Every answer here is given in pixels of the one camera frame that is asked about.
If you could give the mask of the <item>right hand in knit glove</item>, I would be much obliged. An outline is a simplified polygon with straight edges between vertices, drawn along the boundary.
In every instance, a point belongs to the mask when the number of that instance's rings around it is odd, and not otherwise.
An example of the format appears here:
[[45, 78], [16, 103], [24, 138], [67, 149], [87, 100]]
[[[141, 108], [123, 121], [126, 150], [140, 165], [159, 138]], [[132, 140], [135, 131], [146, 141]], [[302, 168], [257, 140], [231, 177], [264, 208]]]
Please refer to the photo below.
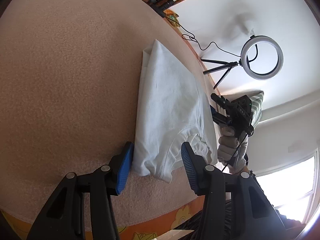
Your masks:
[[234, 136], [231, 127], [221, 128], [219, 147], [217, 149], [217, 159], [227, 165], [231, 174], [249, 172], [247, 160], [245, 159], [248, 146], [248, 136], [243, 133], [240, 141]]

